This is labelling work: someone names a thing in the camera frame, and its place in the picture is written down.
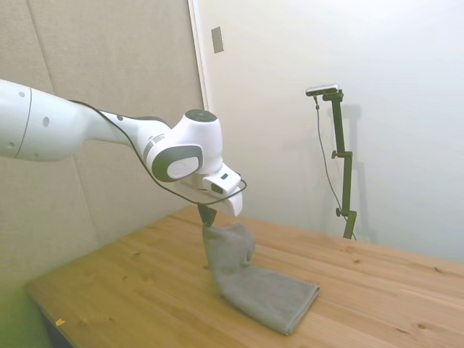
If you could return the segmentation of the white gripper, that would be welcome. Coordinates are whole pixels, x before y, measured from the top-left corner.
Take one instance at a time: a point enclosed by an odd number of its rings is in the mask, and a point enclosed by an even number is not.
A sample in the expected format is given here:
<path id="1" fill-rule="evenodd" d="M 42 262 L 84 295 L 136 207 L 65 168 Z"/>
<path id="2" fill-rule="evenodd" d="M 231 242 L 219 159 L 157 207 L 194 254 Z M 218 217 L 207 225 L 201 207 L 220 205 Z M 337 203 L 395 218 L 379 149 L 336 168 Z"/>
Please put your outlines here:
<path id="1" fill-rule="evenodd" d="M 212 226 L 219 210 L 231 216 L 242 211 L 241 176 L 223 163 L 215 173 L 192 174 L 174 183 L 174 189 L 198 204 L 202 224 Z"/>

